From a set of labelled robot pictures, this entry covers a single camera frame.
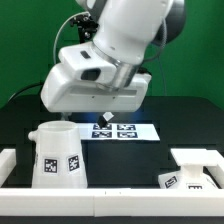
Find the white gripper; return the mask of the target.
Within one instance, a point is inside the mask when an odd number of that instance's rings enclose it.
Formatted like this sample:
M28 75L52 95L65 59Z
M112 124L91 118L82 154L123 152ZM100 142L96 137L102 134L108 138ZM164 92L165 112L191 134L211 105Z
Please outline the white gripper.
M59 59L46 78L41 99L50 112L63 112L63 121L71 116L67 112L105 112L97 122L104 128L114 117L111 112L134 112L141 106L152 78L137 71L124 87L113 88L116 72L129 67L106 61L91 42L62 48Z

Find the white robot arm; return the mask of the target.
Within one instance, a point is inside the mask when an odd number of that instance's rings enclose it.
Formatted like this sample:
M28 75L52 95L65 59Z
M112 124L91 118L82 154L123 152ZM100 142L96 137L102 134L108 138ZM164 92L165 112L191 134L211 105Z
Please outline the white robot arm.
M76 0L97 23L94 38L59 51L43 85L50 112L134 112L151 80L140 73L149 45L183 30L186 0Z

